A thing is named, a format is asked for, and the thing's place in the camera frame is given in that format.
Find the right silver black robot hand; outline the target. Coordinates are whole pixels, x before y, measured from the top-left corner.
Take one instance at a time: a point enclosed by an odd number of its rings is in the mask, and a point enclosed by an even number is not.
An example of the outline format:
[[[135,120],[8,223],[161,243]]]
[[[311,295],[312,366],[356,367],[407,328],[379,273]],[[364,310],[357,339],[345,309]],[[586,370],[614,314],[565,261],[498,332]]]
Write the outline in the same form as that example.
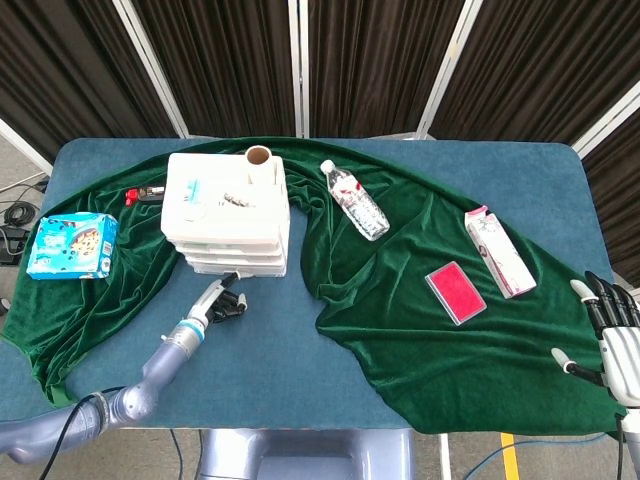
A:
[[[631,293],[591,271],[583,281],[570,281],[572,290],[585,306],[598,341],[602,370],[579,365],[564,351],[552,348],[551,355],[564,373],[608,389],[628,409],[639,407],[639,304]]]

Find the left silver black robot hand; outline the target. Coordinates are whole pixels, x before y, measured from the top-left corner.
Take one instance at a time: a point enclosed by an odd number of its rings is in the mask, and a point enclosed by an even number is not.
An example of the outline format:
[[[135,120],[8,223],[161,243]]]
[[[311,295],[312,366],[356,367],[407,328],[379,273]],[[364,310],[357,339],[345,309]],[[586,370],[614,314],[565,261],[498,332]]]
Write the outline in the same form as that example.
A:
[[[207,327],[243,315],[248,308],[246,295],[230,290],[239,279],[239,273],[232,272],[215,280],[191,307],[187,319],[197,320]]]

